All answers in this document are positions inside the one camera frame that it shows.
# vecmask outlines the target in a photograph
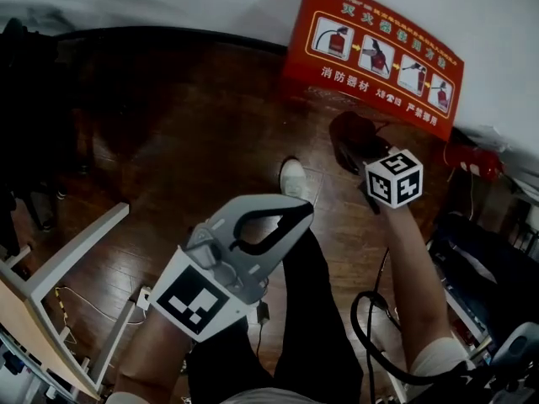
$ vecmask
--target white cube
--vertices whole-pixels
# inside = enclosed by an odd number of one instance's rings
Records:
[[[402,150],[366,166],[367,192],[380,202],[398,208],[423,193],[423,165]]]

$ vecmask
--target fire extinguisher instruction sign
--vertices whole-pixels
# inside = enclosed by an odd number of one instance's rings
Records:
[[[377,2],[302,0],[283,78],[345,93],[446,140],[463,73],[449,48]]]

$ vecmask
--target forearm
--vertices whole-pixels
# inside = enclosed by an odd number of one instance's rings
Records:
[[[437,338],[451,337],[446,295],[408,207],[381,207],[408,368]]]
[[[125,351],[115,391],[130,392],[151,404],[168,402],[191,339],[155,310],[150,310]]]

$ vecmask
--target black pants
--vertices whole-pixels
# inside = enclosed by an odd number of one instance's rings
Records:
[[[328,265],[308,230],[283,259],[287,307],[283,351],[268,373],[242,319],[195,346],[188,358],[194,404],[219,404],[240,392],[276,387],[324,403],[360,399],[363,371],[335,305]]]

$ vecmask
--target dark brown floor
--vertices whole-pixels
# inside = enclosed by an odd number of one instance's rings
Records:
[[[70,61],[73,49],[80,47],[66,46],[62,58]],[[87,52],[80,69],[84,105],[74,118],[79,146],[91,154],[94,166],[88,176],[64,178],[69,195],[60,203],[59,226],[46,236],[26,236],[35,245],[26,263],[43,262],[124,196],[131,203],[130,215],[62,281],[118,316],[141,284],[155,284],[190,226],[234,196],[278,190],[280,164],[294,155],[307,169],[308,198],[316,211],[312,230],[366,371],[365,351],[351,329],[349,310],[355,294],[374,284],[385,251],[383,232],[356,188],[358,181],[334,160],[328,125],[335,113],[289,109],[276,98],[283,60],[234,45],[200,43],[169,49],[101,44],[99,51]],[[425,163],[424,195],[412,209],[426,235],[446,195],[448,172],[429,160],[438,141],[407,126],[388,126],[381,134]],[[23,212],[18,216],[23,220]],[[381,291],[392,300],[390,274],[387,268]],[[61,297],[78,340],[72,348],[77,355],[95,357],[111,322],[65,290]],[[60,327],[56,301],[52,296],[47,300]],[[280,354],[286,313],[280,268],[271,277],[266,300],[271,321],[264,327],[260,358],[271,371]],[[132,321],[141,319],[137,311]],[[121,351],[135,330],[128,327],[108,381],[114,381]],[[258,332],[253,325],[254,346]],[[320,343],[312,351],[330,346]],[[378,369],[379,392],[387,384]],[[367,402],[366,380],[363,389],[362,401]]]

